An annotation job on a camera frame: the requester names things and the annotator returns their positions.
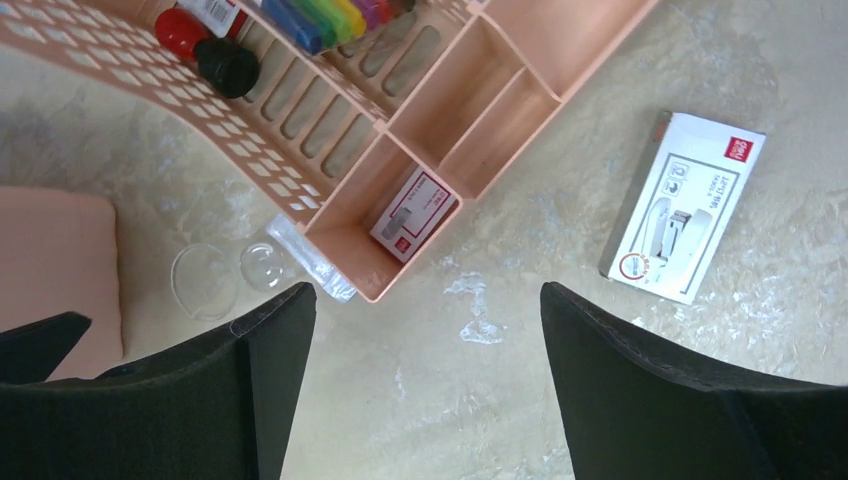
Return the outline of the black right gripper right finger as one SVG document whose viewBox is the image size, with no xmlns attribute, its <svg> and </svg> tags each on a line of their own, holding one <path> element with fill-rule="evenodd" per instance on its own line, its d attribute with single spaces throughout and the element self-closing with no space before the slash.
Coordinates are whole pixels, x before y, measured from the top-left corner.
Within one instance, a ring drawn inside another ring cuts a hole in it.
<svg viewBox="0 0 848 480">
<path fill-rule="evenodd" d="M 579 479 L 843 479 L 847 390 L 685 348 L 567 287 L 540 291 Z"/>
</svg>

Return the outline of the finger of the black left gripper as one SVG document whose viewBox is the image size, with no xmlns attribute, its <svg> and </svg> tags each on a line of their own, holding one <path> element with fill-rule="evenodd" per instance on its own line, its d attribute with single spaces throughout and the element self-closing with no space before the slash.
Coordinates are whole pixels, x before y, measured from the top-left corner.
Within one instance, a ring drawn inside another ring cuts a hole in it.
<svg viewBox="0 0 848 480">
<path fill-rule="evenodd" d="M 46 381 L 88 331 L 92 321 L 64 312 L 1 333 L 1 383 Z"/>
</svg>

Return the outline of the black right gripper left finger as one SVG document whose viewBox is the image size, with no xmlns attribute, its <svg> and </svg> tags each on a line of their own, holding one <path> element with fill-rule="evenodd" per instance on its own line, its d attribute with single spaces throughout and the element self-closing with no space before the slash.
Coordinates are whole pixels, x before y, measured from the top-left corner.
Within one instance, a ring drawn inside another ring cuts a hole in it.
<svg viewBox="0 0 848 480">
<path fill-rule="evenodd" d="M 301 282 L 93 379 L 1 383 L 5 479 L 277 479 L 316 320 Z"/>
</svg>

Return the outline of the pink plastic bin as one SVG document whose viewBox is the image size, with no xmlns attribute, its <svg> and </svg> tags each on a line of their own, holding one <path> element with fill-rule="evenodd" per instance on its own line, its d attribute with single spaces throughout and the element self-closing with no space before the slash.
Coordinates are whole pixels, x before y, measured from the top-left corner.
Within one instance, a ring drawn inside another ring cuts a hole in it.
<svg viewBox="0 0 848 480">
<path fill-rule="evenodd" d="M 90 328 L 51 374 L 93 379 L 123 358 L 116 213 L 105 198 L 1 189 L 1 329 L 72 311 Z"/>
</svg>

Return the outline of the small white plastic bag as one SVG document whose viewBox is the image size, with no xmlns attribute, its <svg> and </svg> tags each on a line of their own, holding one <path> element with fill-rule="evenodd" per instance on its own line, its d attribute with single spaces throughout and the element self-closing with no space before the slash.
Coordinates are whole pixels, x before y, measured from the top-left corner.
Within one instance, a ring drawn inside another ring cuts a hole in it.
<svg viewBox="0 0 848 480">
<path fill-rule="evenodd" d="M 347 303 L 356 289 L 341 275 L 284 214 L 276 215 L 266 226 L 267 234 L 279 243 L 333 299 Z"/>
</svg>

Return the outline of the small white red box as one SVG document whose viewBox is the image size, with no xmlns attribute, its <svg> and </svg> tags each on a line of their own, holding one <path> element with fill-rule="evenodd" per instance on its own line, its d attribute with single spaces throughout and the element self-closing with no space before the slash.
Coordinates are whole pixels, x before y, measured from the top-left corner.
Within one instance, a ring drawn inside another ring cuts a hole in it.
<svg viewBox="0 0 848 480">
<path fill-rule="evenodd" d="M 602 252 L 600 274 L 692 304 L 766 140 L 762 132 L 661 112 Z"/>
</svg>

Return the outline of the red white staples box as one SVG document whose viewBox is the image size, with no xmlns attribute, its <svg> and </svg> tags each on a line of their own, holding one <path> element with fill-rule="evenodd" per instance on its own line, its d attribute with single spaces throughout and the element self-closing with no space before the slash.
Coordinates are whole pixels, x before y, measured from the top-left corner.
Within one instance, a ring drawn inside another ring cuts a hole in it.
<svg viewBox="0 0 848 480">
<path fill-rule="evenodd" d="M 370 230 L 370 235 L 406 263 L 457 202 L 435 177 L 418 167 Z"/>
</svg>

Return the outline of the peach mesh file organizer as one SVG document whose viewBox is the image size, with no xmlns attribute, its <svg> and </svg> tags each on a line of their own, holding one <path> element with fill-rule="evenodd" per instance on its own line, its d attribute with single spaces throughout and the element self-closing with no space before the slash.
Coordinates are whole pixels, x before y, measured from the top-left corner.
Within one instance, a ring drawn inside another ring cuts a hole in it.
<svg viewBox="0 0 848 480">
<path fill-rule="evenodd" d="M 261 63 L 226 99 L 154 36 L 165 1 L 5 1 L 1 41 L 160 106 L 207 138 L 368 301 L 410 264 L 370 234 L 417 169 L 479 199 L 651 12 L 650 1 L 366 1 L 312 56 L 256 1 Z"/>
</svg>

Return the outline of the red black marker bottles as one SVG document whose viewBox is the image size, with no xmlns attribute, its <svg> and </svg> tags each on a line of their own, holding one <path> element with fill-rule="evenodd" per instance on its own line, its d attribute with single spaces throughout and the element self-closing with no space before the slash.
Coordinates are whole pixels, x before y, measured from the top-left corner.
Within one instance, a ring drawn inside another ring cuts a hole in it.
<svg viewBox="0 0 848 480">
<path fill-rule="evenodd" d="M 214 36 L 188 10 L 164 10 L 154 23 L 154 36 L 178 58 L 194 62 L 200 77 L 225 98 L 245 96 L 259 79 L 261 67 L 253 52 Z"/>
</svg>

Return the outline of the colourful item in organizer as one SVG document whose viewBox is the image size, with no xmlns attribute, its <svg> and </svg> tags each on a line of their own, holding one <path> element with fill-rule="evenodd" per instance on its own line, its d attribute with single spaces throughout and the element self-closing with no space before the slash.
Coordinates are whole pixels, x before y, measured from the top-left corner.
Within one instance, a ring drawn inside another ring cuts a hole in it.
<svg viewBox="0 0 848 480">
<path fill-rule="evenodd" d="M 346 46 L 378 32 L 415 10 L 413 0 L 273 0 L 262 12 L 297 47 L 310 55 Z"/>
</svg>

